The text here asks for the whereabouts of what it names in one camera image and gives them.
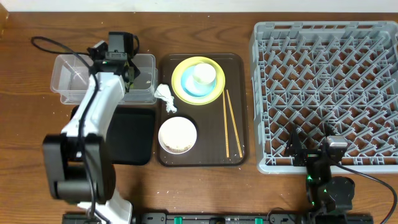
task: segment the chopstick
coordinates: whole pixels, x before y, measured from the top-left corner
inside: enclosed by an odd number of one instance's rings
[[[223,90],[223,108],[224,108],[224,130],[225,130],[226,157],[229,158],[228,128],[227,128],[227,125],[226,125],[226,107],[225,107],[225,93],[224,93],[224,90]]]
[[[231,99],[229,98],[228,90],[226,90],[226,96],[228,97],[229,110],[231,111],[232,123],[234,124],[235,138],[236,138],[236,143],[238,144],[239,156],[240,156],[240,158],[242,158],[243,156],[242,156],[241,143],[239,142],[238,130],[236,129],[234,112],[232,110],[232,104],[231,104]]]

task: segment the wooden table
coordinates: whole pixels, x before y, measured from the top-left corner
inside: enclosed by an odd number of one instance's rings
[[[231,52],[244,61],[253,142],[249,38],[260,21],[398,21],[398,14],[327,13],[11,13],[0,41],[0,223],[60,223],[76,206],[53,200],[47,187],[42,140],[59,133],[72,105],[50,91],[56,55],[31,46],[42,35],[84,51],[108,31],[139,36],[141,52],[157,64],[171,53]],[[153,157],[142,167],[116,166],[117,188],[135,210],[198,213],[267,213],[274,207],[303,211],[307,203],[303,175],[264,175],[256,168],[254,148],[234,168],[168,169]],[[348,175],[356,183],[353,212],[371,213],[379,223],[392,205],[391,192],[371,180]],[[398,189],[398,175],[377,175]],[[398,223],[396,212],[389,223]]]

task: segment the black tray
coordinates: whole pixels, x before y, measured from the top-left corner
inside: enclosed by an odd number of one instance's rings
[[[225,74],[225,102],[228,121],[229,158],[226,157],[223,95],[207,105],[189,105],[180,100],[171,86],[171,77],[174,68],[183,60],[190,57],[208,57],[217,62]],[[178,111],[167,113],[165,103],[159,108],[159,127],[167,119],[174,116],[183,116],[191,120],[197,128],[198,137],[195,145],[186,153],[175,155],[162,149],[157,144],[157,157],[160,163],[168,167],[188,166],[237,166],[244,162],[249,149],[246,95],[242,60],[235,54],[172,54],[166,56],[160,65],[160,83],[168,84],[174,96],[174,105]],[[239,157],[236,144],[231,113],[229,112],[226,90],[229,91],[234,112],[236,128],[243,157]]]

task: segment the white tissue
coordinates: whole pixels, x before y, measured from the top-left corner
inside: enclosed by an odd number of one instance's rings
[[[176,107],[174,106],[174,97],[170,92],[169,86],[166,84],[160,84],[155,92],[155,97],[162,99],[166,102],[166,111],[173,113],[177,112]]]

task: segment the clear plastic container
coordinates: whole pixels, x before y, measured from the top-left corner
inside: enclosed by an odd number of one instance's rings
[[[93,61],[86,55],[81,55],[89,65]],[[133,60],[141,71],[134,80],[134,85],[120,105],[150,105],[156,103],[154,93],[157,87],[157,69],[155,57],[151,54],[137,54]],[[68,105],[78,105],[84,98],[88,88],[88,69],[73,55],[59,55],[55,59],[51,79],[51,90],[61,94],[61,102]]]

